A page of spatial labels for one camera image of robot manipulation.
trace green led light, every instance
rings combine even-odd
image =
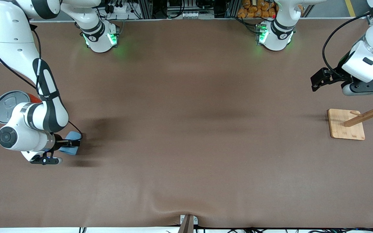
[[[87,41],[86,36],[83,34],[84,40],[86,41],[87,46],[89,46],[89,42]]]
[[[109,34],[109,33],[108,33],[107,36],[108,36],[108,38],[109,38],[111,44],[115,45],[115,44],[117,43],[117,42],[116,42],[116,36],[115,36],[115,35],[113,35],[113,34]]]
[[[268,36],[268,30],[266,29],[261,35],[260,35],[260,43],[264,43],[266,41],[266,38]]]

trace yellow floor line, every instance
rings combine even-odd
[[[356,15],[355,15],[351,0],[345,0],[345,3],[346,3],[346,7],[348,8],[349,15],[351,17],[355,17]]]

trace brown table surface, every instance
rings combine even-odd
[[[102,54],[72,23],[39,24],[86,138],[78,156],[56,153],[60,165],[0,146],[0,227],[166,226],[185,213],[203,227],[373,227],[373,119],[365,141],[332,139],[326,113],[367,111],[373,96],[310,83],[344,21],[301,20],[280,52],[232,20],[127,22]],[[336,34],[330,63],[366,29]],[[0,64],[10,90],[34,93]]]

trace black cable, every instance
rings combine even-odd
[[[77,126],[75,126],[71,121],[68,121],[68,123],[70,123],[80,133],[80,138],[79,139],[72,139],[70,141],[79,141],[79,140],[82,140],[83,139],[83,133],[80,131],[80,129],[77,128]]]
[[[97,13],[99,13],[99,17],[100,18],[104,18],[104,19],[106,19],[106,16],[105,15],[102,15],[101,13],[100,13],[100,11],[99,11],[99,8],[96,6],[96,9],[97,9]]]
[[[79,233],[86,233],[87,227],[79,227]]]
[[[128,0],[128,4],[129,4],[130,8],[133,10],[133,13],[135,14],[135,16],[138,19],[142,19],[141,15],[138,13],[138,11],[135,8],[135,5],[133,5],[133,1],[132,0]]]
[[[10,68],[1,58],[0,62],[2,65],[4,65],[9,71],[13,72],[18,78],[20,78],[22,81],[26,82],[28,85],[30,85],[33,89],[35,89],[35,86],[31,84],[29,81],[27,81],[25,78],[23,78],[21,75],[19,75],[17,72],[15,72],[12,68]]]
[[[168,7],[164,4],[166,0],[163,0],[161,1],[161,12],[162,14],[168,18],[168,19],[173,19],[173,18],[176,18],[176,17],[179,17],[180,15],[182,15],[182,13],[184,13],[184,10],[185,10],[185,0],[179,0],[179,12],[177,13],[177,15],[175,16],[169,16],[167,15],[165,12],[164,12],[164,6],[166,9],[168,9]]]
[[[263,20],[268,21],[268,22],[273,22],[274,21],[274,19],[273,20],[269,20],[269,19],[266,19],[266,18],[263,18],[263,17],[254,17],[254,18],[255,19],[257,19],[257,18],[263,19]]]
[[[311,230],[311,231],[309,231],[309,233],[329,233],[329,232],[330,233],[332,233],[332,232],[346,233],[346,232],[351,231],[351,230],[366,230],[366,231],[373,232],[373,229],[371,229],[371,228],[356,227],[356,228],[351,228],[351,229],[346,229],[346,230],[339,230],[339,229],[336,229],[336,228],[323,229],[323,230]]]
[[[326,64],[327,68],[329,68],[330,71],[332,71],[334,74],[338,75],[339,77],[342,77],[342,75],[338,74],[338,73],[337,73],[337,72],[336,72],[336,71],[335,71],[335,70],[334,70],[334,69],[329,65],[329,63],[328,63],[327,60],[326,60],[326,56],[325,56],[325,54],[324,54],[324,49],[326,48],[327,43],[330,41],[330,39],[332,38],[332,36],[333,36],[333,35],[334,35],[334,34],[335,34],[339,29],[343,28],[343,26],[347,25],[348,23],[353,22],[353,21],[355,21],[355,20],[357,20],[357,19],[360,19],[360,18],[362,18],[362,17],[365,17],[365,16],[367,16],[367,15],[369,15],[369,14],[370,14],[370,12],[367,12],[367,13],[364,13],[363,15],[359,15],[359,16],[353,18],[353,19],[350,19],[350,20],[344,22],[342,25],[340,25],[338,28],[336,28],[332,33],[330,33],[329,37],[327,38],[326,42],[325,42],[324,45],[323,45],[323,49],[322,49],[322,57],[323,57],[323,61],[324,61],[324,63]]]
[[[250,227],[250,230],[252,232],[255,232],[255,233],[262,233],[263,231],[265,231],[265,229],[264,230],[259,230],[259,229],[255,228],[255,227]]]
[[[242,23],[247,28],[247,30],[249,30],[251,33],[253,33],[255,35],[259,34],[258,32],[254,31],[252,28],[250,28],[250,26],[255,27],[256,26],[255,24],[246,23],[246,22],[244,22],[243,19],[237,18],[235,16],[227,16],[227,18],[236,19],[238,22]]]

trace gray disc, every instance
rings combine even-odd
[[[0,96],[0,123],[6,124],[11,118],[14,107],[23,102],[30,102],[30,97],[22,91],[10,91]]]

